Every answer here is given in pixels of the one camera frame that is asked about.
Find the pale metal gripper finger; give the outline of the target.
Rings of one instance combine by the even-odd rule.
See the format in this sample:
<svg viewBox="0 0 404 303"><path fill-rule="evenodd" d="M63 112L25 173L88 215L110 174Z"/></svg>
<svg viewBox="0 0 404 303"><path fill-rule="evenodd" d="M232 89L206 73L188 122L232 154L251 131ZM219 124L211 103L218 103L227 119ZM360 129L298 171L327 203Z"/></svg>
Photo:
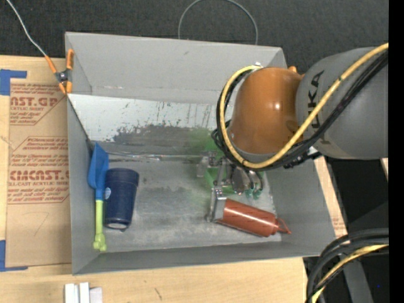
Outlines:
<svg viewBox="0 0 404 303"><path fill-rule="evenodd" d="M214 156L203 156L196 165L196 177L202 178L208 172L208 169L217 167L217 159Z"/></svg>
<svg viewBox="0 0 404 303"><path fill-rule="evenodd" d="M222 188L214 187L211 190L210 207L206 215L208 222L217 222L223 218L226 200L227 197L223 194Z"/></svg>

